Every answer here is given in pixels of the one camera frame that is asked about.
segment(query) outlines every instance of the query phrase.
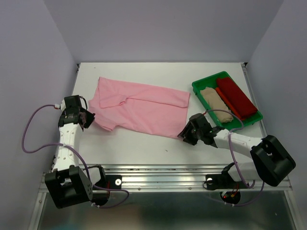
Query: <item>black bracket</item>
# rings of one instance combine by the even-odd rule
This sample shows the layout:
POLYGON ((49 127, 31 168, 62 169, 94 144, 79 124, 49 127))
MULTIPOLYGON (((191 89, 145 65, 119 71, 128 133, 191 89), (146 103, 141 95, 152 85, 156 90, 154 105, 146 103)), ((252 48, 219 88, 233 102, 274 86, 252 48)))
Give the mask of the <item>black bracket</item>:
MULTIPOLYGON (((121 189, 122 184, 122 176, 121 175, 106 175, 105 170, 101 165, 92 166, 92 168, 97 167, 99 168, 100 172, 100 181, 98 181, 95 185, 101 188, 108 188, 108 189, 121 189)), ((110 198, 110 193, 94 193, 92 202, 96 205, 104 205, 108 202, 110 198)))
POLYGON ((93 198, 92 183, 80 169, 69 169, 47 173, 45 184, 57 208, 80 204, 93 198))
POLYGON ((203 187, 207 190, 213 191, 216 189, 233 189, 238 186, 239 189, 246 188, 242 182, 234 181, 228 174, 229 169, 234 163, 226 166, 221 174, 208 174, 206 175, 206 181, 203 183, 203 187))
POLYGON ((279 140, 271 135, 254 146, 250 154, 259 177, 270 186, 277 186, 296 167, 296 163, 279 140))
POLYGON ((204 114, 195 114, 189 118, 189 122, 177 137, 191 145, 202 140, 206 145, 216 147, 214 137, 223 129, 219 126, 212 128, 204 114))
POLYGON ((59 118, 59 127, 63 127, 65 124, 73 123, 79 124, 83 130, 84 128, 88 128, 95 120, 95 114, 87 111, 87 103, 83 97, 79 95, 64 97, 64 101, 66 109, 62 112, 59 118), (82 107, 80 100, 81 98, 85 102, 86 109, 82 107))

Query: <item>white tabletop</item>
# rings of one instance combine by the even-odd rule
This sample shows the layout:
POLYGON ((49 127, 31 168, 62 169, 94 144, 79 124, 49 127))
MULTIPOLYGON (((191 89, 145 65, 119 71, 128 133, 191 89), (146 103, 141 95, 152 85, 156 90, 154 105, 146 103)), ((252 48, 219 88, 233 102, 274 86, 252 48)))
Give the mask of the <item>white tabletop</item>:
MULTIPOLYGON (((86 100, 94 96, 98 78, 145 83, 191 93, 188 117, 203 112, 204 107, 192 90, 192 82, 215 73, 226 71, 250 98, 248 86, 240 63, 81 63, 73 95, 86 100)), ((238 132, 251 137, 262 137, 259 123, 238 132)), ((206 146, 201 141, 196 146, 178 139, 138 133, 116 127, 103 130, 93 123, 85 129, 80 142, 80 154, 87 164, 229 164, 229 150, 206 146)), ((239 162, 251 159, 236 154, 239 162)))

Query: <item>metal frame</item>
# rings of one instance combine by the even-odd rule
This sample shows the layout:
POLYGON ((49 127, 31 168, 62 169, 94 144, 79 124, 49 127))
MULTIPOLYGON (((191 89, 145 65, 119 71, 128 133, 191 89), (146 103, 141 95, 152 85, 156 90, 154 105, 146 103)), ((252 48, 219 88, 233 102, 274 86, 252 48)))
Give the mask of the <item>metal frame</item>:
MULTIPOLYGON (((253 103, 257 105, 253 90, 248 79, 247 69, 241 64, 245 80, 250 91, 253 103)), ((264 123, 260 121, 260 129, 263 136, 267 136, 264 123)), ((220 173, 226 165, 103 165, 106 174, 121 174, 122 188, 132 193, 144 192, 208 192, 203 188, 207 174, 220 173)), ((256 181, 254 191, 259 191, 262 181, 256 181)), ((278 187, 266 186, 265 191, 284 191, 296 229, 303 229, 303 221, 293 195, 289 178, 283 180, 278 187)), ((41 186, 38 191, 35 207, 31 216, 29 230, 38 228, 39 220, 43 212, 43 206, 48 193, 42 176, 41 186)))
MULTIPOLYGON (((244 77, 245 77, 245 80, 246 80, 246 84, 248 85, 248 90, 249 90, 251 99, 252 99, 253 103, 256 105, 256 107, 258 107, 253 89, 250 85, 246 65, 244 63, 241 63, 241 67, 242 67, 243 74, 244 74, 244 77)), ((265 129, 263 120, 260 121, 260 129, 261 129, 262 135, 264 137, 267 136, 267 131, 265 129)), ((290 190, 285 190, 284 194, 285 194, 285 197, 286 197, 288 205, 289 205, 289 209, 290 209, 290 212, 291 212, 291 216, 293 218, 293 222, 295 224, 295 228, 298 229, 298 230, 305 229, 304 223, 302 221, 302 217, 299 213, 299 209, 298 209, 295 197, 294 197, 294 193, 293 193, 293 190, 292 190, 292 186, 291 186, 291 182, 289 180, 289 177, 287 177, 287 180, 289 181, 289 184, 290 184, 290 190)))

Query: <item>white wall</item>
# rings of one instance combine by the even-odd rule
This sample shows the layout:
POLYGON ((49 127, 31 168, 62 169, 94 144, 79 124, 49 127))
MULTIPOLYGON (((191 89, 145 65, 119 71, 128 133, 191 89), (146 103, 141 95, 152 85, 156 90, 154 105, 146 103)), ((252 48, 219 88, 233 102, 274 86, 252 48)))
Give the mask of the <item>white wall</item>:
POLYGON ((307 1, 285 0, 254 52, 248 73, 268 133, 297 163, 290 174, 307 226, 307 1))
MULTIPOLYGON (((23 153, 23 129, 36 108, 71 94, 76 64, 42 0, 1 1, 0 31, 0 229, 19 230, 55 150, 23 153)), ((38 114, 26 147, 57 140, 58 118, 54 109, 38 114)))
POLYGON ((77 62, 249 61, 282 0, 45 0, 77 62))

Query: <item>folded towel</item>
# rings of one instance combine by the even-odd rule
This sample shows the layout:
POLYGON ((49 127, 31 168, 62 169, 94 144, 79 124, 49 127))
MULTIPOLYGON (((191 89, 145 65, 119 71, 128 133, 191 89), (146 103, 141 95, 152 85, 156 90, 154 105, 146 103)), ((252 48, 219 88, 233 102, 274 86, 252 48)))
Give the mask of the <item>folded towel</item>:
POLYGON ((218 78, 216 83, 242 119, 249 118, 257 112, 257 108, 231 78, 218 78))
MULTIPOLYGON (((209 104, 211 109, 223 109, 230 112, 215 89, 207 87, 206 89, 201 90, 201 95, 209 104)), ((225 112, 214 111, 214 113, 221 123, 231 122, 234 119, 230 114, 225 112)))
POLYGON ((233 112, 234 115, 236 115, 241 121, 243 121, 244 119, 242 119, 242 117, 240 116, 240 114, 237 112, 237 110, 232 106, 232 104, 229 102, 229 100, 225 97, 225 95, 222 93, 222 91, 220 90, 219 87, 215 88, 215 91, 217 92, 217 94, 221 97, 221 99, 223 100, 223 102, 228 106, 228 108, 233 112))

